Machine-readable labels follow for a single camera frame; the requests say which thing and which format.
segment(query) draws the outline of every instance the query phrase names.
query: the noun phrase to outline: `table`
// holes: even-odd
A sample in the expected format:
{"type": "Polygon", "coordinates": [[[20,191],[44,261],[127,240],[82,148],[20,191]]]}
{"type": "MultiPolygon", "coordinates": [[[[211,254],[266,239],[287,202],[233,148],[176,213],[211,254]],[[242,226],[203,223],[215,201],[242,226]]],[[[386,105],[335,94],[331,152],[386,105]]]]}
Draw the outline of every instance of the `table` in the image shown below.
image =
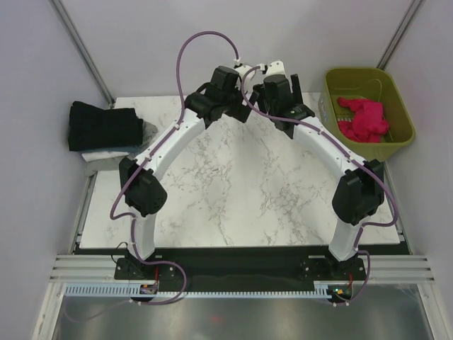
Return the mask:
{"type": "MultiPolygon", "coordinates": [[[[318,114],[319,93],[304,93],[318,114]]],[[[116,108],[164,131],[179,114],[177,96],[119,98],[116,108]]],[[[336,182],[304,146],[251,114],[243,124],[223,116],[193,140],[167,171],[168,200],[159,211],[157,247],[255,247],[329,244],[336,226],[331,200],[336,182]]],[[[111,249],[130,240],[128,218],[111,221],[120,191],[117,171],[98,173],[81,249],[111,249]]],[[[127,210],[124,199],[117,213],[127,210]]],[[[387,202],[372,220],[388,222],[387,202]]],[[[399,243],[396,228],[367,227],[362,244],[399,243]]]]}

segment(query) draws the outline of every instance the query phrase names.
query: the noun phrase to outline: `gray cloth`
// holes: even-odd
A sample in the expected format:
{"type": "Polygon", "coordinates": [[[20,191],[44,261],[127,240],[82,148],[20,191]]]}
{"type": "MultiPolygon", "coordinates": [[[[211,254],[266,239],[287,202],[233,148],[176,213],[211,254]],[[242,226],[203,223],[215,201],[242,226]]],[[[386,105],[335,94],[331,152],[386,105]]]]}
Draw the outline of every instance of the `gray cloth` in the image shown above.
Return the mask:
{"type": "MultiPolygon", "coordinates": [[[[137,156],[149,147],[152,140],[156,137],[157,127],[148,122],[143,122],[143,143],[140,150],[130,156],[137,156]]],[[[118,165],[124,157],[115,157],[109,159],[99,159],[97,161],[89,161],[85,164],[85,176],[89,177],[98,171],[118,170],[118,165]]]]}

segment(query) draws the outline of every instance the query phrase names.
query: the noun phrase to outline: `reflective floor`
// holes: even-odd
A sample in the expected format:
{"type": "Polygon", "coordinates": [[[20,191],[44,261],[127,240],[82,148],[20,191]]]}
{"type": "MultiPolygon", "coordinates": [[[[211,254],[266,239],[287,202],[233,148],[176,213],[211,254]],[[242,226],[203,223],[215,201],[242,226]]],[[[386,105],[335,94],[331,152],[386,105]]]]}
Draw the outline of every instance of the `reflective floor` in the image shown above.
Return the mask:
{"type": "MultiPolygon", "coordinates": [[[[88,322],[60,316],[61,340],[366,339],[431,340],[416,288],[369,286],[349,307],[315,300],[185,299],[167,306],[125,304],[88,322]]],[[[81,319],[118,298],[65,298],[81,319]]]]}

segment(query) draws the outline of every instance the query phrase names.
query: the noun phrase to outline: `stack of folded clothes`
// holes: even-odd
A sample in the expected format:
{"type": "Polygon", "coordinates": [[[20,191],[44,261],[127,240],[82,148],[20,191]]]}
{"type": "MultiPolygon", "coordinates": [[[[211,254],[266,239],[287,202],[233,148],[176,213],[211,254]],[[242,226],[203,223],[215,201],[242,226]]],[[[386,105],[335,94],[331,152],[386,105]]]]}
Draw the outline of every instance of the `stack of folded clothes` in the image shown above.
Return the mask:
{"type": "Polygon", "coordinates": [[[156,133],[157,128],[139,119],[133,108],[103,110],[80,101],[72,103],[69,150],[81,152],[87,176],[118,169],[123,157],[142,152],[156,133]]]}

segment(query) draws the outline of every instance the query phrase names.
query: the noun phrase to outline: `white cloth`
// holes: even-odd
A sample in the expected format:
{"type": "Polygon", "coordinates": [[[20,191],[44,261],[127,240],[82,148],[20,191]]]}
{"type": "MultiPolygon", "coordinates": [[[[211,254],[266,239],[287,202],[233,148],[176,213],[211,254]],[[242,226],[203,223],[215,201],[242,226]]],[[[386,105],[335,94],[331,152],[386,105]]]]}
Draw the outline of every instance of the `white cloth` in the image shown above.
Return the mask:
{"type": "Polygon", "coordinates": [[[82,157],[86,162],[98,161],[99,159],[125,157],[129,152],[119,151],[99,151],[99,152],[82,152],[82,157]]]}

